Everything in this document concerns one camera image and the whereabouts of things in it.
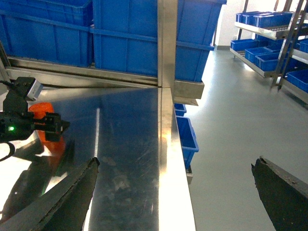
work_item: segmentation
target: stainless steel frame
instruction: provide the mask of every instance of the stainless steel frame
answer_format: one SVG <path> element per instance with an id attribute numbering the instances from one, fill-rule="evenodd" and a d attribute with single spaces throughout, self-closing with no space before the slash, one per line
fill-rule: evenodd
<path id="1" fill-rule="evenodd" d="M 156 88 L 158 79 L 155 77 L 133 75 L 128 73 L 104 71 L 89 68 L 74 67 L 60 64 L 52 64 L 33 59 L 21 59 L 9 57 L 11 66 L 6 68 L 6 73 L 11 79 L 19 76 L 33 76 L 46 85 L 70 88 Z M 190 81 L 174 81 L 174 97 L 180 103 L 187 102 L 186 99 L 201 99 L 204 83 Z"/>
<path id="2" fill-rule="evenodd" d="M 259 28 L 256 26 L 247 25 L 244 23 L 235 22 L 236 27 L 250 32 L 262 35 L 272 40 L 284 39 L 288 35 L 288 25 L 278 26 L 278 27 L 269 27 L 269 28 Z"/>
<path id="3" fill-rule="evenodd" d="M 302 63 L 308 64 L 308 53 L 306 52 L 294 49 L 292 52 L 292 58 L 301 61 Z"/>
<path id="4" fill-rule="evenodd" d="M 9 57 L 0 49 L 3 79 L 33 76 L 43 84 L 69 88 L 170 88 L 177 102 L 196 105 L 204 84 L 175 80 L 177 0 L 158 0 L 158 77 L 53 64 L 45 61 Z"/>
<path id="5" fill-rule="evenodd" d="M 243 7 L 243 13 L 245 13 L 247 11 L 247 7 L 248 7 L 248 2 L 249 0 L 245 0 L 245 4 L 244 4 L 244 7 Z M 237 40 L 240 40 L 241 39 L 241 36 L 242 36 L 242 30 L 241 28 L 239 28 L 238 32 L 237 32 Z"/>
<path id="6" fill-rule="evenodd" d="M 289 3 L 289 2 L 292 2 L 292 1 L 287 0 L 286 4 L 285 4 L 285 8 L 289 7 L 289 5 L 291 5 L 291 3 Z M 304 3 L 304 0 L 300 0 L 298 2 L 296 11 L 292 15 L 292 18 L 291 18 L 291 21 L 290 21 L 290 24 L 289 24 L 289 27 L 288 27 L 288 35 L 287 35 L 287 37 L 285 38 L 285 40 L 283 42 L 282 49 L 281 49 L 280 54 L 279 54 L 279 62 L 277 64 L 276 70 L 275 70 L 276 73 L 277 73 L 277 76 L 275 76 L 273 78 L 271 87 L 274 87 L 276 85 L 276 82 L 277 82 L 278 76 L 279 76 L 278 74 L 280 72 L 282 73 L 281 74 L 282 78 L 280 79 L 280 81 L 285 76 L 286 69 L 287 69 L 287 66 L 289 64 L 290 57 L 291 57 L 290 54 L 287 55 L 287 52 L 288 52 L 290 46 L 291 46 L 290 50 L 291 51 L 293 50 L 294 44 L 295 44 L 295 42 L 297 41 L 297 38 L 298 38 L 298 32 L 302 28 L 302 25 L 303 25 L 303 22 L 304 22 L 304 18 L 305 18 L 304 17 L 305 13 L 301 12 L 303 3 Z M 283 70 L 281 71 L 285 57 L 287 58 L 287 60 L 285 62 Z"/>
<path id="7" fill-rule="evenodd" d="M 241 61 L 243 61 L 246 65 L 248 65 L 251 69 L 253 69 L 255 72 L 257 72 L 263 78 L 270 78 L 270 77 L 274 77 L 276 75 L 275 71 L 263 71 L 260 68 L 258 68 L 256 65 L 254 65 L 252 62 L 245 59 L 245 51 L 235 51 L 231 48 L 230 48 L 230 51 L 234 54 L 234 56 L 236 56 Z"/>
<path id="8" fill-rule="evenodd" d="M 173 94 L 178 0 L 158 0 L 158 86 Z"/>
<path id="9" fill-rule="evenodd" d="M 280 84 L 283 86 L 283 89 L 288 90 L 289 92 L 291 92 L 296 97 L 300 98 L 305 103 L 308 103 L 308 93 L 307 92 L 301 90 L 300 88 L 288 82 L 284 78 L 282 78 L 282 81 Z"/>
<path id="10" fill-rule="evenodd" d="M 274 10 L 277 10 L 279 0 L 276 0 Z M 290 7 L 292 4 L 292 0 L 286 0 L 283 11 L 290 11 Z M 242 60 L 245 64 L 247 64 L 250 68 L 256 71 L 262 77 L 272 77 L 273 81 L 271 84 L 271 88 L 277 84 L 278 77 L 281 76 L 278 84 L 278 89 L 280 89 L 283 85 L 291 91 L 294 95 L 302 99 L 304 102 L 308 103 L 308 93 L 302 91 L 298 87 L 292 85 L 285 79 L 286 67 L 289 63 L 290 58 L 294 58 L 303 63 L 308 64 L 308 54 L 294 50 L 294 44 L 297 41 L 297 38 L 301 35 L 308 35 L 308 30 L 306 26 L 303 26 L 304 23 L 308 23 L 308 14 L 306 13 L 308 8 L 308 1 L 305 3 L 304 10 L 302 11 L 302 6 L 304 4 L 304 0 L 299 0 L 296 11 L 293 13 L 290 24 L 288 26 L 280 26 L 280 27 L 270 27 L 270 28 L 259 28 L 251 25 L 246 25 L 242 23 L 235 22 L 235 26 L 254 32 L 258 35 L 265 36 L 267 38 L 277 40 L 284 39 L 282 49 L 279 54 L 279 62 L 276 66 L 275 71 L 264 72 L 256 65 L 245 59 L 245 51 L 234 51 L 230 49 L 230 51 L 234 54 L 235 57 Z M 287 58 L 284 69 L 282 70 L 283 62 Z"/>

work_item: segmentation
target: metal table surface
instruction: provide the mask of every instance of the metal table surface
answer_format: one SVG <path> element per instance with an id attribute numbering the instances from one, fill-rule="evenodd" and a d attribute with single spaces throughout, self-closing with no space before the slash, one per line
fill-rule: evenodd
<path id="1" fill-rule="evenodd" d="M 52 89 L 38 102 L 51 102 L 71 125 L 54 145 L 37 132 L 13 142 L 15 157 L 0 162 L 2 221 L 96 156 L 83 230 L 195 230 L 170 89 Z"/>

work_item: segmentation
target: epoxy floor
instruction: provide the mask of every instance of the epoxy floor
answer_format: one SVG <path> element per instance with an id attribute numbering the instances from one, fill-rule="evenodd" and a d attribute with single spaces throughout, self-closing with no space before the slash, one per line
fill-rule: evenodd
<path id="1" fill-rule="evenodd" d="M 308 183 L 308 106 L 230 51 L 210 54 L 199 107 L 186 106 L 200 151 L 190 193 L 198 231 L 274 231 L 251 163 L 264 156 Z"/>

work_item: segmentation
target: metal edge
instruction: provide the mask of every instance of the metal edge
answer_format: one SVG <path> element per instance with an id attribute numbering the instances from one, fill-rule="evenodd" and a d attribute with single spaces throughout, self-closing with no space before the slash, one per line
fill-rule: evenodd
<path id="1" fill-rule="evenodd" d="M 230 48 L 230 51 L 238 58 L 240 59 L 243 63 L 245 63 L 247 66 L 249 66 L 251 69 L 253 69 L 255 72 L 257 72 L 260 76 L 263 78 L 270 78 L 270 77 L 275 77 L 276 73 L 274 71 L 263 71 L 260 68 L 258 68 L 256 65 L 254 65 L 252 62 L 248 61 L 245 59 L 245 57 L 241 56 L 237 51 L 233 50 Z"/>
<path id="2" fill-rule="evenodd" d="M 293 85 L 292 83 L 290 83 L 286 79 L 282 80 L 282 87 L 308 104 L 308 93 L 306 93 L 305 91 L 303 91 L 300 88 L 298 88 L 297 86 Z"/>
<path id="3" fill-rule="evenodd" d="M 178 0 L 157 1 L 158 86 L 174 96 Z"/>
<path id="4" fill-rule="evenodd" d="M 305 14 L 304 24 L 308 24 L 308 13 Z"/>
<path id="5" fill-rule="evenodd" d="M 204 90 L 204 83 L 175 80 L 174 96 L 184 98 L 201 99 Z"/>
<path id="6" fill-rule="evenodd" d="M 196 99 L 184 98 L 184 97 L 179 97 L 179 96 L 174 97 L 174 103 L 182 103 L 182 104 L 187 104 L 187 105 L 192 105 L 192 106 L 199 106 Z"/>
<path id="7" fill-rule="evenodd" d="M 235 22 L 234 25 L 240 29 L 248 30 L 250 32 L 254 32 L 258 35 L 262 35 L 264 37 L 267 37 L 272 40 L 282 39 L 288 35 L 288 30 L 282 30 L 282 31 L 272 31 L 271 29 L 274 29 L 276 27 L 269 27 L 269 28 L 259 28 L 256 26 L 247 25 L 244 23 Z"/>
<path id="8" fill-rule="evenodd" d="M 51 73 L 45 71 L 23 69 L 16 67 L 9 67 L 6 69 L 10 79 L 17 79 L 18 77 L 34 77 L 44 85 L 51 85 L 65 88 L 156 88 L 156 86 L 149 86 L 137 83 L 121 82 L 116 80 L 81 77 L 69 74 Z"/>
<path id="9" fill-rule="evenodd" d="M 158 88 L 158 138 L 159 230 L 195 231 L 193 206 L 169 88 Z"/>
<path id="10" fill-rule="evenodd" d="M 2 80 L 10 82 L 9 75 L 5 70 L 7 66 L 10 66 L 10 62 L 8 61 L 4 47 L 0 41 L 0 77 Z"/>
<path id="11" fill-rule="evenodd" d="M 293 59 L 301 61 L 302 63 L 308 64 L 308 53 L 299 50 L 293 50 Z"/>
<path id="12" fill-rule="evenodd" d="M 96 69 L 95 67 L 75 67 L 69 65 L 53 64 L 27 58 L 9 57 L 9 60 L 12 67 L 48 71 L 52 73 L 79 75 L 84 77 L 120 80 L 157 86 L 157 78 L 150 76 L 100 70 Z"/>

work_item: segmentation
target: blue plastic crate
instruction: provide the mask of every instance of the blue plastic crate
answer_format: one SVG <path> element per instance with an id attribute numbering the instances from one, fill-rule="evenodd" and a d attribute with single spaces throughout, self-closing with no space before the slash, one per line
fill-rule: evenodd
<path id="1" fill-rule="evenodd" d="M 299 43 L 300 51 L 308 53 L 308 40 L 303 40 Z"/>
<path id="2" fill-rule="evenodd" d="M 244 15 L 256 14 L 256 13 L 260 13 L 260 11 L 252 11 L 252 12 L 237 13 L 237 14 L 236 14 L 236 22 L 239 22 L 239 23 L 246 23 L 246 18 L 244 17 Z"/>
<path id="3" fill-rule="evenodd" d="M 177 41 L 210 45 L 226 0 L 179 0 Z M 93 0 L 95 28 L 157 38 L 157 0 Z"/>
<path id="4" fill-rule="evenodd" d="M 214 47 L 177 42 L 175 79 L 201 82 L 205 64 Z"/>
<path id="5" fill-rule="evenodd" d="M 93 21 L 92 0 L 1 0 L 0 10 L 80 26 Z"/>
<path id="6" fill-rule="evenodd" d="M 231 48 L 235 51 L 244 51 L 248 48 L 255 48 L 258 46 L 258 41 L 253 39 L 241 39 L 231 41 Z"/>
<path id="7" fill-rule="evenodd" d="M 255 15 L 268 15 L 271 12 L 256 12 L 256 13 L 246 13 L 243 14 L 243 18 L 245 20 L 245 24 L 254 26 L 256 24 L 256 20 L 254 18 Z"/>
<path id="8" fill-rule="evenodd" d="M 268 40 L 257 40 L 258 41 L 258 47 L 266 47 L 269 44 Z"/>
<path id="9" fill-rule="evenodd" d="M 278 64 L 279 52 L 276 53 L 268 53 L 257 55 L 257 62 L 256 65 L 263 71 L 274 71 Z M 286 59 L 283 61 L 282 68 L 284 68 L 286 63 Z M 297 61 L 295 59 L 290 59 L 290 62 L 287 67 L 287 71 L 292 70 L 295 68 Z"/>
<path id="10" fill-rule="evenodd" d="M 250 62 L 256 64 L 257 62 L 256 55 L 266 54 L 266 53 L 271 53 L 271 51 L 266 50 L 263 47 L 250 48 L 250 49 L 245 50 L 245 58 L 249 60 Z"/>
<path id="11" fill-rule="evenodd" d="M 293 13 L 291 12 L 275 12 L 270 15 L 255 15 L 255 26 L 266 28 L 271 26 L 289 25 Z"/>
<path id="12" fill-rule="evenodd" d="M 261 36 L 261 35 L 257 35 L 256 34 L 256 40 L 258 40 L 258 41 L 262 41 L 262 40 L 266 40 L 266 41 L 271 41 L 271 39 L 270 38 L 267 38 L 267 37 L 264 37 L 264 36 Z"/>
<path id="13" fill-rule="evenodd" d="M 280 45 L 282 46 L 284 39 L 279 40 L 269 40 L 269 46 Z"/>
<path id="14" fill-rule="evenodd" d="M 8 55 L 89 66 L 93 36 L 88 27 L 0 11 L 0 40 Z"/>
<path id="15" fill-rule="evenodd" d="M 190 119 L 177 116 L 177 122 L 182 145 L 184 164 L 185 168 L 188 169 L 193 159 L 193 155 L 199 151 L 199 146 Z"/>
<path id="16" fill-rule="evenodd" d="M 265 47 L 265 49 L 271 52 L 280 52 L 281 45 L 268 46 L 268 47 Z"/>
<path id="17" fill-rule="evenodd" d="M 184 116 L 184 114 L 187 112 L 185 105 L 181 103 L 175 103 L 174 108 L 175 108 L 175 115 L 177 116 Z"/>
<path id="18" fill-rule="evenodd" d="M 301 90 L 308 92 L 308 70 L 289 72 L 287 80 Z"/>
<path id="19" fill-rule="evenodd" d="M 157 39 L 91 29 L 95 67 L 157 77 Z M 177 42 L 175 78 L 200 82 L 214 47 Z"/>

